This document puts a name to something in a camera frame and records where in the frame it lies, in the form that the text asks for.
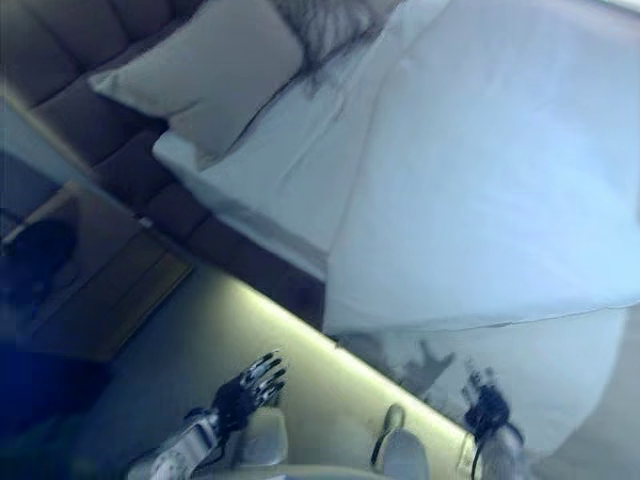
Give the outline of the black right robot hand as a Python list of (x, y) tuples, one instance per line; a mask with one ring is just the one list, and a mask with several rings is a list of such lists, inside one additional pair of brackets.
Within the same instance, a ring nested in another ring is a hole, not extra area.
[(467, 380), (461, 389), (468, 407), (464, 421), (475, 436), (482, 437), (508, 423), (510, 408), (497, 387), (491, 368), (479, 369), (468, 362), (466, 372)]

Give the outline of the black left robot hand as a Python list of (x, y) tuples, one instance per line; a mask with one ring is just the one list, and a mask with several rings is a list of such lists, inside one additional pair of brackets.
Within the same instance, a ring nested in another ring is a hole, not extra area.
[(228, 433), (245, 428), (251, 415), (284, 388), (286, 373), (280, 352), (274, 350), (223, 384), (212, 403), (218, 415), (219, 431)]

